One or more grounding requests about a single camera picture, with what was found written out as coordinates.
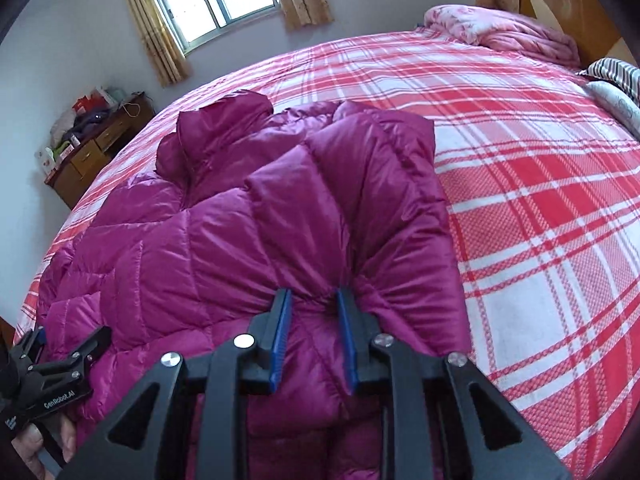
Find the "pink floral blanket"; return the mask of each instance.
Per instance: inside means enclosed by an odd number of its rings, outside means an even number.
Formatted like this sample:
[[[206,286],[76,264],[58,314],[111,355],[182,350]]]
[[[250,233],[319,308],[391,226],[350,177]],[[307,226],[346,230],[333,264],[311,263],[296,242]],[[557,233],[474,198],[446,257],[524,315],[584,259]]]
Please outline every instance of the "pink floral blanket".
[[[569,68],[580,66],[574,38],[521,14],[484,7],[442,5],[427,11],[424,25],[470,45],[517,52]]]

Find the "silver bolt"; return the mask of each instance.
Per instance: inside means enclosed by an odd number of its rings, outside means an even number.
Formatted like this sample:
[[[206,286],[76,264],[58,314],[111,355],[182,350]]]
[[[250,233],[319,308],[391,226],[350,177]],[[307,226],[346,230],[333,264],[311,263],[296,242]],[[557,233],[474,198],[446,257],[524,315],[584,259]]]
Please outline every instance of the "silver bolt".
[[[373,338],[373,343],[376,346],[382,346],[382,348],[389,348],[395,339],[392,335],[389,334],[378,334]]]
[[[236,348],[251,348],[254,343],[255,339],[251,334],[240,334],[234,339],[234,345]]]
[[[162,363],[162,366],[173,368],[180,364],[181,359],[180,354],[176,352],[168,352],[160,358],[160,362]]]
[[[458,368],[462,368],[469,359],[462,352],[452,352],[447,356],[449,364]]]

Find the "window frame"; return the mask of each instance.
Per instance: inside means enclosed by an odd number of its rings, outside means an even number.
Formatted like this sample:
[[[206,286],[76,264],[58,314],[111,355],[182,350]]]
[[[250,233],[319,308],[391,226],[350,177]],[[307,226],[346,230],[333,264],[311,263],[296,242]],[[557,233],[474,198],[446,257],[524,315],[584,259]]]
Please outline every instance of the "window frame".
[[[233,30],[240,23],[246,23],[249,21],[256,20],[257,18],[261,18],[263,16],[268,16],[270,14],[273,14],[274,12],[277,12],[280,9],[280,0],[273,0],[273,5],[263,7],[261,9],[256,9],[253,12],[249,12],[248,14],[245,14],[244,16],[239,16],[238,18],[231,18],[225,6],[225,1],[216,0],[216,3],[220,8],[220,12],[222,13],[226,21],[225,25],[220,26],[220,22],[218,21],[216,13],[211,7],[209,0],[204,0],[204,2],[207,6],[207,9],[209,9],[209,13],[213,18],[213,22],[216,25],[216,28],[214,28],[213,30],[210,30],[209,32],[203,34],[202,36],[200,36],[199,38],[196,38],[193,41],[187,41],[184,35],[182,34],[182,31],[180,30],[180,26],[178,25],[178,23],[176,23],[174,19],[174,16],[173,16],[173,13],[171,12],[171,8],[168,4],[168,1],[156,0],[156,3],[158,4],[160,10],[162,10],[162,13],[164,14],[164,17],[167,20],[167,23],[171,27],[172,32],[177,38],[178,43],[180,43],[180,47],[185,54],[188,54],[193,49],[201,46],[204,43],[207,43],[207,41],[213,40],[214,38],[217,38],[221,34],[224,34],[225,32]]]

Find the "red and white plaid bedsheet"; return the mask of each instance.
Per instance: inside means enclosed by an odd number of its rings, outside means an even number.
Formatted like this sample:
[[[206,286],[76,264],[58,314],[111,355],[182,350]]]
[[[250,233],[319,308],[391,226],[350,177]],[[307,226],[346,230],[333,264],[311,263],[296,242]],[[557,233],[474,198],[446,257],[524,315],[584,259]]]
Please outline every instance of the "red and white plaid bedsheet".
[[[424,30],[268,60],[159,114],[100,174],[40,272],[114,186],[153,170],[180,110],[249,88],[276,110],[356,100],[433,118],[473,359],[584,478],[640,397],[640,146],[583,83],[562,68]],[[18,337],[33,326],[39,277]]]

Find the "wall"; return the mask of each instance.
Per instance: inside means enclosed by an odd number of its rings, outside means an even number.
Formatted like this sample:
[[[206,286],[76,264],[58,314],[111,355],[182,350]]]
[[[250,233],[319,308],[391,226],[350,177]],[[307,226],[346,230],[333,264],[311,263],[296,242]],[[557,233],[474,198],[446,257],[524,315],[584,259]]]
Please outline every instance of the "wall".
[[[31,0],[0,44],[0,316],[14,323],[69,211],[33,153],[100,67],[78,41],[71,0]]]
[[[407,30],[433,5],[471,1],[329,0],[335,23],[290,34],[276,14],[194,50],[189,55],[194,75],[163,89],[124,0],[32,0],[0,44],[0,316],[14,322],[42,255],[68,214],[43,185],[33,152],[81,93],[96,84],[144,90],[160,109],[191,89],[277,54]]]

